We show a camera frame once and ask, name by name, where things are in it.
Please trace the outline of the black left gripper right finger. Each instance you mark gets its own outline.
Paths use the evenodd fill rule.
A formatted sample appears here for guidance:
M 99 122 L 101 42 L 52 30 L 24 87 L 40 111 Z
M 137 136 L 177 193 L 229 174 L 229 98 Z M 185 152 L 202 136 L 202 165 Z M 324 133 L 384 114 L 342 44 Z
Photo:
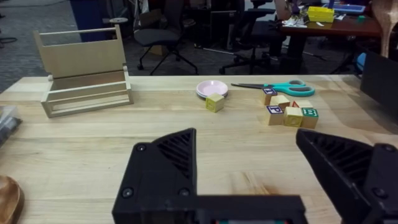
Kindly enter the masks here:
M 397 223 L 397 148 L 298 129 L 296 145 L 342 223 Z

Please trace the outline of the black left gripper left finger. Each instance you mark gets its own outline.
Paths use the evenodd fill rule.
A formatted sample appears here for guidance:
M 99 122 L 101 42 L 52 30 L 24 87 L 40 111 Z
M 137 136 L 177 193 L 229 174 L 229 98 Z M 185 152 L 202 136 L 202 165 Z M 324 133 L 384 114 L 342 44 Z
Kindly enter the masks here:
M 197 194 L 195 128 L 133 146 L 116 197 L 115 223 L 183 223 L 183 213 L 168 213 L 168 198 Z

